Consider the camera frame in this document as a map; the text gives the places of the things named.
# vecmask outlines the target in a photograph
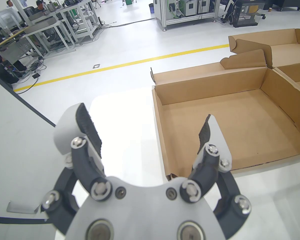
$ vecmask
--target white floor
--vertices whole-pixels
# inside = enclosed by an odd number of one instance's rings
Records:
[[[148,4],[151,2],[137,0],[137,3],[127,7],[122,6],[120,0],[113,0],[103,3],[101,8],[97,6],[96,12],[106,24],[116,22],[113,25],[120,25],[154,17],[149,11]],[[224,45],[228,43],[229,35],[300,28],[300,12],[295,9],[266,12],[266,16],[258,26],[242,28],[212,23],[211,20],[196,25],[188,23],[178,28],[172,27],[166,32],[162,32],[156,20],[109,28],[100,34],[97,41],[78,47],[76,52],[45,60],[47,69],[41,72],[39,82],[91,71],[95,64],[105,68]],[[100,131],[103,151],[109,151],[103,159],[106,174],[116,175],[135,185],[159,185],[164,179],[160,153],[153,145],[157,137],[154,135],[154,119],[151,117],[150,91],[154,83],[150,77],[150,67],[157,73],[218,62],[229,55],[229,49],[222,48],[130,65],[33,87],[21,97],[55,123],[69,106],[85,103]],[[33,82],[29,79],[17,85],[17,88],[32,85]],[[131,96],[139,96],[139,101],[133,101]],[[139,105],[144,111],[136,114],[133,105],[138,103],[141,103]],[[140,129],[133,129],[134,124],[140,123],[143,124],[141,132]],[[120,152],[118,161],[113,161],[110,152],[115,147],[109,142],[118,130],[127,132],[125,135],[129,136],[129,143],[124,144],[122,151],[133,148],[133,154],[129,155],[136,157],[135,161],[130,161],[123,152]],[[270,172],[237,177],[236,180],[241,192],[250,198],[256,211],[249,218],[247,227],[235,239],[300,239],[300,163]],[[82,203],[85,194],[79,194],[81,198],[78,201]],[[215,189],[207,197],[212,208],[217,197]]]

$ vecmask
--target electronic device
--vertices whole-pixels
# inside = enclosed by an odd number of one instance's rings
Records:
[[[237,0],[229,16],[230,24],[234,27],[257,26],[261,16],[262,19],[266,18],[264,14],[258,13],[264,5],[265,2],[261,0]]]
[[[83,103],[63,113],[53,140],[64,169],[40,207],[65,240],[225,240],[252,211],[230,172],[232,156],[211,114],[199,133],[199,152],[189,151],[197,153],[190,176],[153,187],[105,175],[102,142]],[[89,194],[80,208],[72,195],[77,181]],[[213,211],[204,195],[214,184],[221,198]]]
[[[198,0],[197,2],[197,14],[203,14],[209,12],[210,0]]]
[[[197,2],[198,0],[180,0],[179,10],[183,13],[184,16],[196,15]]]
[[[0,11],[0,27],[2,29],[12,29],[14,26],[22,24],[23,21],[18,12],[12,7]]]

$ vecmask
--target cable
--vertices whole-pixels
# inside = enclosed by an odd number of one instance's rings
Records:
[[[38,82],[38,79],[39,79],[39,77],[37,77],[37,80],[35,81],[35,83],[32,84],[32,86],[29,89],[27,89],[23,92],[17,93],[17,94],[20,95],[20,94],[23,94],[23,93],[27,92],[28,90],[30,90]]]

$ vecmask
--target cardboard box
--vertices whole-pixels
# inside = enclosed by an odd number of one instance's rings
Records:
[[[279,66],[275,68],[278,73],[284,75],[287,80],[291,80],[292,84],[300,91],[300,63]]]
[[[266,67],[262,50],[152,78],[168,179],[191,173],[198,134],[209,114],[215,116],[229,146],[233,170],[300,154],[300,92]]]
[[[300,29],[281,29],[229,36],[230,51],[262,49],[267,67],[300,63]]]

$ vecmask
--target green cable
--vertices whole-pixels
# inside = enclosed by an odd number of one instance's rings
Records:
[[[179,18],[179,17],[177,17],[171,10],[170,10],[170,8],[169,8],[169,0],[167,0],[167,7],[168,7],[168,10],[170,11],[170,13],[173,15],[173,17],[174,18]]]

